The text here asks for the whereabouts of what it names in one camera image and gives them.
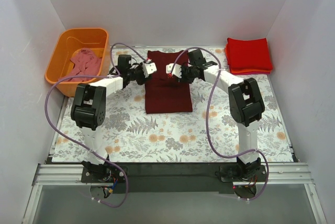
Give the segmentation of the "dark maroon t shirt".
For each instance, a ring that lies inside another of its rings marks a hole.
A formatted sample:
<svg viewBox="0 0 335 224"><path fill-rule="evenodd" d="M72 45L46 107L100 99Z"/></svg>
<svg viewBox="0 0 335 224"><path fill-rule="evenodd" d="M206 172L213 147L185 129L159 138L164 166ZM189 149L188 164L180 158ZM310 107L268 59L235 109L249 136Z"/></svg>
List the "dark maroon t shirt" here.
<svg viewBox="0 0 335 224"><path fill-rule="evenodd" d="M190 87L188 83L181 83L176 77L168 77L166 66L178 59L177 64L188 62L185 52L164 53L148 51L157 71L145 83L145 110L147 114L190 113L193 111Z"/></svg>

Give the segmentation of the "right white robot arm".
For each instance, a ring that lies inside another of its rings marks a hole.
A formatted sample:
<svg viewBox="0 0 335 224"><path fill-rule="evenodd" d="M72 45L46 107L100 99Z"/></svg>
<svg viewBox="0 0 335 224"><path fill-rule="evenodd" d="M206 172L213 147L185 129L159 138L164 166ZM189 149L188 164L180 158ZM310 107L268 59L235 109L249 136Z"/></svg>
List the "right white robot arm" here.
<svg viewBox="0 0 335 224"><path fill-rule="evenodd" d="M238 127L239 152L232 155L236 162L216 175L225 181L255 181L261 162L266 159L258 148L258 128L265 111L258 83L254 78L242 79L227 72L219 59L206 61L204 51L200 47L186 49L188 61L174 61L166 66L166 73L184 83L203 80L212 84L212 89L219 88L228 95L230 115Z"/></svg>

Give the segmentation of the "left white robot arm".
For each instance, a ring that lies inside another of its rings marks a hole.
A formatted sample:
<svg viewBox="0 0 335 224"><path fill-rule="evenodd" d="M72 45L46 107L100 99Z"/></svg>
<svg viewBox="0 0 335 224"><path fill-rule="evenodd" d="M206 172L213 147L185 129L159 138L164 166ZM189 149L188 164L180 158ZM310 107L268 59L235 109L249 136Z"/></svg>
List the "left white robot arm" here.
<svg viewBox="0 0 335 224"><path fill-rule="evenodd" d="M141 63L131 64L130 55L120 55L118 65L112 71L118 70L115 77L107 77L97 82L80 83L75 92L71 108L71 119L75 121L84 136L84 144L88 147L87 161L82 165L89 176L99 182L111 182L119 174L106 163L108 153L103 147L102 124L106 117L107 97L124 89L131 81L143 85L157 71L154 62L147 59Z"/></svg>

